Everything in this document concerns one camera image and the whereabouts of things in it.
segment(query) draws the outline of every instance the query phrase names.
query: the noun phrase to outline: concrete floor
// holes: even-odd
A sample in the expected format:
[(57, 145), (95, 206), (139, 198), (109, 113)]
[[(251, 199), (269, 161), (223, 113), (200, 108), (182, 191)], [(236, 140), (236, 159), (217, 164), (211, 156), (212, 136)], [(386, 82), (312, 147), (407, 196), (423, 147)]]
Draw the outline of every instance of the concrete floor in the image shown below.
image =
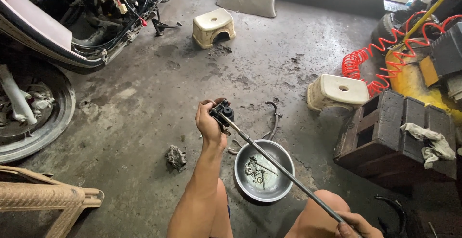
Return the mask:
[[(200, 152), (197, 103), (219, 96), (232, 102), (236, 123), (255, 139), (272, 124), (273, 110), (264, 101), (279, 99), (283, 117), (274, 141), (292, 155), (297, 178), (313, 190), (341, 195), (377, 227), (378, 216), (396, 221), (387, 205), (373, 199), (389, 191), (332, 161), (346, 113), (332, 109), (318, 115), (306, 107), (307, 85), (322, 73), (339, 74), (343, 56), (367, 45), (377, 20), (277, 2), (274, 19), (231, 12), (237, 36), (223, 45), (232, 52), (200, 50), (191, 38), (192, 21), (215, 10), (215, 1), (171, 0), (161, 16), (182, 28), (154, 37), (149, 24), (105, 69), (68, 74), (78, 104), (71, 124), (19, 166), (105, 192), (101, 208), (82, 218), (69, 237), (165, 237)], [(231, 132), (230, 145), (238, 137)], [(165, 164), (171, 144), (187, 152), (182, 173)], [(225, 153), (220, 175), (234, 236), (283, 237), (306, 196), (294, 186), (274, 205), (253, 205), (234, 187), (233, 163)]]

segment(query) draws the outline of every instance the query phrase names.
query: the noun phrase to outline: yellow tank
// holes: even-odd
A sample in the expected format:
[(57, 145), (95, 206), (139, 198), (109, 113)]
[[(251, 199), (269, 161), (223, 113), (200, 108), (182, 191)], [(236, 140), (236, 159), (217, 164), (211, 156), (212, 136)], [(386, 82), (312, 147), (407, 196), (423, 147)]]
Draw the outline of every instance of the yellow tank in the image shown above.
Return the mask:
[[(398, 73), (395, 78), (390, 78), (391, 88), (404, 96), (410, 96), (424, 102), (426, 106), (434, 105), (442, 108), (448, 114), (452, 115), (456, 126), (462, 126), (462, 112), (454, 100), (448, 97), (447, 92), (441, 92), (437, 86), (427, 87), (425, 84), (425, 79), (419, 64), (420, 61), (428, 56), (429, 51), (429, 47), (416, 48), (416, 57), (403, 57), (407, 65), (401, 66), (402, 72)], [(385, 56), (386, 62), (400, 63), (399, 59), (392, 54), (393, 52), (407, 52), (407, 47), (403, 45), (398, 50), (390, 50)], [(387, 69), (396, 70), (396, 68), (388, 64)]]

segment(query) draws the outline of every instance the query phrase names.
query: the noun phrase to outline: hand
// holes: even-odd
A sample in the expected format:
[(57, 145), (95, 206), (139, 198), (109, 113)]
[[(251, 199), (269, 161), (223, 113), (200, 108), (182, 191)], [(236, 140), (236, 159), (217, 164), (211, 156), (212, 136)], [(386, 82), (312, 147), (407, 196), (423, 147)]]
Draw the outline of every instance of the hand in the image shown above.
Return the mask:
[(358, 238), (353, 226), (363, 238), (383, 238), (382, 232), (369, 224), (357, 213), (336, 211), (347, 223), (339, 223), (335, 230), (335, 238)]
[(209, 112), (223, 99), (218, 98), (215, 101), (207, 99), (199, 102), (196, 113), (196, 126), (204, 139), (203, 146), (216, 146), (221, 149), (221, 152), (227, 145), (226, 135), (221, 132), (220, 125), (210, 116)]

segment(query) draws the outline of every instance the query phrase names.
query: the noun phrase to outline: leg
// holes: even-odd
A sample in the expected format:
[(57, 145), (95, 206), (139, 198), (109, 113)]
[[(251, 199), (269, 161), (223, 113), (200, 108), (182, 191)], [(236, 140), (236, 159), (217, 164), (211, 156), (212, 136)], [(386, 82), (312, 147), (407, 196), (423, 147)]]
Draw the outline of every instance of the leg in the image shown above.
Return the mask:
[(228, 214), (228, 195), (226, 194), (225, 185), (221, 179), (218, 179), (216, 203), (217, 209), (215, 211), (215, 219), (213, 220), (210, 237), (233, 238)]
[[(350, 211), (347, 203), (334, 193), (318, 190), (315, 194), (334, 211)], [(315, 201), (308, 199), (285, 238), (333, 238), (337, 224)]]

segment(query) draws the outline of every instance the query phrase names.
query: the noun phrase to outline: person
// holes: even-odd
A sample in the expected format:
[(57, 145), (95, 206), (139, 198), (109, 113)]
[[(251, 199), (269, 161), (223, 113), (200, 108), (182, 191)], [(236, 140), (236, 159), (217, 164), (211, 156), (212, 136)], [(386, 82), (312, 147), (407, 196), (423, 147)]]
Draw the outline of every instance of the person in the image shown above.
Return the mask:
[[(219, 178), (221, 158), (227, 145), (226, 135), (209, 115), (223, 98), (199, 103), (196, 126), (203, 137), (202, 151), (184, 194), (170, 219), (167, 238), (232, 238), (228, 197)], [(364, 238), (382, 238), (361, 215), (338, 195), (327, 190), (315, 194), (336, 211), (348, 224), (337, 223), (312, 199), (298, 216), (285, 238), (358, 238), (353, 226)]]

